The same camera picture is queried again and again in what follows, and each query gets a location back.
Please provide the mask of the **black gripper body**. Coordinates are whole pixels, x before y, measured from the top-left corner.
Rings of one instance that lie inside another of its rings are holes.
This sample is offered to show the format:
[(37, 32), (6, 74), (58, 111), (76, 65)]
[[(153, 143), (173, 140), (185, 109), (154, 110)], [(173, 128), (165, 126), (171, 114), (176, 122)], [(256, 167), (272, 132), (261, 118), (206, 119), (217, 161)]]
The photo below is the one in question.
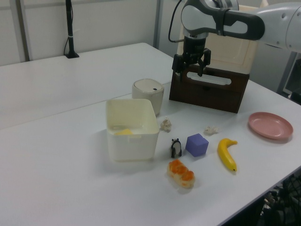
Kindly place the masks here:
[(184, 37), (183, 57), (186, 65), (198, 63), (198, 57), (203, 53), (206, 45), (206, 38), (196, 39), (192, 37)]

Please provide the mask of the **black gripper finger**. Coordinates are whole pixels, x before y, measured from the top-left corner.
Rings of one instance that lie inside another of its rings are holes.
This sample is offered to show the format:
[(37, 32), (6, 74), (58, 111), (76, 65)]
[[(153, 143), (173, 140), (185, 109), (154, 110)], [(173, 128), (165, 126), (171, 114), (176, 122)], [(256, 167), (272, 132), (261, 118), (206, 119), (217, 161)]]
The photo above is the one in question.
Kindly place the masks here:
[(186, 63), (183, 55), (175, 54), (172, 64), (172, 70), (174, 73), (179, 75), (180, 81), (182, 80), (183, 71), (186, 69)]
[(204, 48), (203, 53), (198, 57), (198, 76), (202, 77), (203, 70), (207, 65), (210, 65), (211, 63), (211, 50), (208, 48)]

